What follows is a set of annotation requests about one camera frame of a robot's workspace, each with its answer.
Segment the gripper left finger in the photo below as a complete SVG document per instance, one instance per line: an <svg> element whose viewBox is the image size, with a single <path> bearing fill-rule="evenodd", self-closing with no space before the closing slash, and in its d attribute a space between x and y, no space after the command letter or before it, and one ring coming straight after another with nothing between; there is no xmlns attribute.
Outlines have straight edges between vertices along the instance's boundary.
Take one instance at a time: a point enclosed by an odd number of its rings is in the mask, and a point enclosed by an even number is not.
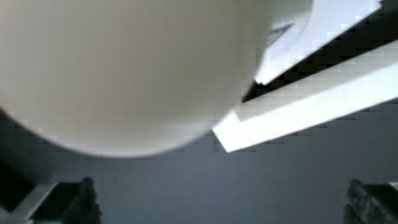
<svg viewBox="0 0 398 224"><path fill-rule="evenodd" d="M94 181L41 184L0 224L101 224L101 209Z"/></svg>

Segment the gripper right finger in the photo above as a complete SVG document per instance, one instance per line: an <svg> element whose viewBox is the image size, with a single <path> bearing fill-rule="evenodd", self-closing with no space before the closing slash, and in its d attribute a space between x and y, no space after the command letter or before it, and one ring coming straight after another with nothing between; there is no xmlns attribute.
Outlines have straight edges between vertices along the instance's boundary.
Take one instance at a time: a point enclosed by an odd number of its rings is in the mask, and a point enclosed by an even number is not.
<svg viewBox="0 0 398 224"><path fill-rule="evenodd" d="M398 182L350 181L343 224L398 224Z"/></svg>

